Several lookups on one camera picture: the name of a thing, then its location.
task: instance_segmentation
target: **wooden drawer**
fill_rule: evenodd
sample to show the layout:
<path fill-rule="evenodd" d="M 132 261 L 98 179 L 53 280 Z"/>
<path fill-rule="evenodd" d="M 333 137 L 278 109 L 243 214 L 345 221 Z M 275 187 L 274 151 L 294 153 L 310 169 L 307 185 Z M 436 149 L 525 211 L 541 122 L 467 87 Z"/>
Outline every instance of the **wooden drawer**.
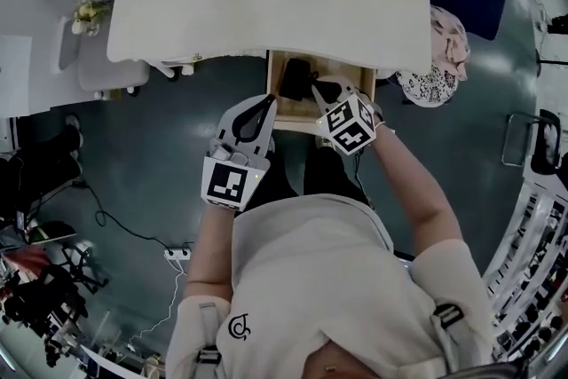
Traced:
<path fill-rule="evenodd" d="M 364 91 L 372 100 L 375 99 L 375 76 L 371 68 L 355 67 L 337 60 L 300 52 L 270 51 L 266 90 L 278 100 L 278 111 L 274 123 L 276 130 L 319 134 L 316 121 L 321 117 L 321 112 L 315 101 L 311 99 L 295 101 L 285 99 L 278 94 L 286 64 L 293 58 L 309 61 L 312 71 L 317 71 L 319 76 L 346 76 L 355 87 Z"/>

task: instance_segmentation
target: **shirt logo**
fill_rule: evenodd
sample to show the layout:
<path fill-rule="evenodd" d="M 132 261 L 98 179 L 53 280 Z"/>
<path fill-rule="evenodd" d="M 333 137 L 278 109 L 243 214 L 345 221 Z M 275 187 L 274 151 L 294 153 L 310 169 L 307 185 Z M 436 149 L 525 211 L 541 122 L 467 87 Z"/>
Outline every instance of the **shirt logo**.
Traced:
<path fill-rule="evenodd" d="M 235 340 L 246 340 L 247 336 L 250 335 L 250 328 L 247 327 L 248 315 L 248 313 L 242 314 L 232 318 L 229 322 L 229 335 Z"/>

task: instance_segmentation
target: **floor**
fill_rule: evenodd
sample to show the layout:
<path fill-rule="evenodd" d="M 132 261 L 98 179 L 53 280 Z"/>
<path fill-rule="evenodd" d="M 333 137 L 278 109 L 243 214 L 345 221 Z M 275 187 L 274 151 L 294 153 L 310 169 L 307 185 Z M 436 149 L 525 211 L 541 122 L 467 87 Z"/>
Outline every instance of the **floor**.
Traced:
<path fill-rule="evenodd" d="M 389 125 L 446 191 L 481 271 L 507 227 L 522 182 L 520 169 L 501 165 L 501 142 L 507 114 L 534 110 L 533 40 L 527 2 L 508 0 L 494 42 L 470 37 L 469 79 L 449 104 L 431 110 L 403 105 L 397 87 L 377 89 Z M 195 75 L 176 83 L 152 74 L 137 98 L 62 107 L 32 117 L 32 136 L 48 138 L 67 113 L 77 113 L 85 136 L 84 176 L 104 208 L 137 233 L 181 245 L 197 234 L 202 158 L 217 122 L 228 107 L 263 93 L 264 75 L 265 61 L 255 58 L 205 61 Z M 283 132 L 275 138 L 288 178 L 301 192 L 312 138 Z M 522 138 L 520 133 L 514 138 L 512 154 L 519 155 Z M 345 159 L 350 171 L 351 160 Z M 396 248 L 412 253 L 405 217 L 371 154 L 363 156 L 359 174 Z M 110 279 L 89 301 L 91 330 L 108 309 L 108 335 L 119 328 L 122 339 L 128 339 L 167 315 L 175 272 L 159 244 L 133 238 L 110 221 L 98 226 L 95 210 L 88 192 L 70 189 L 45 204 L 41 215 L 72 225 L 92 245 L 100 271 Z M 169 320 L 136 345 L 165 352 L 172 328 Z"/>

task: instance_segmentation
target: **white t-shirt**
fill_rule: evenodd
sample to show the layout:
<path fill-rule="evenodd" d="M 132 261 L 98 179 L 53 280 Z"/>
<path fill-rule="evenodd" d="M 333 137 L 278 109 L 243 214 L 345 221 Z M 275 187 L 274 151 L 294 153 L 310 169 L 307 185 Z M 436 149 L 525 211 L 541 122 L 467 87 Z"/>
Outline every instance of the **white t-shirt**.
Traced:
<path fill-rule="evenodd" d="M 300 378 L 308 356 L 329 340 L 383 379 L 413 377 L 432 359 L 442 375 L 430 322 L 442 303 L 461 307 L 489 362 L 490 306 L 467 245 L 443 241 L 407 270 L 379 217 L 351 199 L 301 196 L 237 217 L 233 288 L 230 304 L 210 296 L 180 304 L 168 379 L 191 377 L 204 347 L 205 302 L 224 321 L 217 348 L 228 379 Z"/>

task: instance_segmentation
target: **strap buckle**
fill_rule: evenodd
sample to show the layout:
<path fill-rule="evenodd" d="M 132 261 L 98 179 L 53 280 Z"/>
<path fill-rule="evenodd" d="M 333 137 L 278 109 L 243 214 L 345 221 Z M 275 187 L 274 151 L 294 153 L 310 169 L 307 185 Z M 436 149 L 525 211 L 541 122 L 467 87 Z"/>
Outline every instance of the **strap buckle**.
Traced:
<path fill-rule="evenodd" d="M 437 306 L 434 316 L 440 318 L 440 323 L 444 330 L 464 318 L 462 308 L 455 304 L 441 304 Z"/>
<path fill-rule="evenodd" d="M 205 346 L 197 355 L 197 363 L 203 365 L 218 365 L 221 363 L 221 353 L 219 349 L 215 345 Z"/>

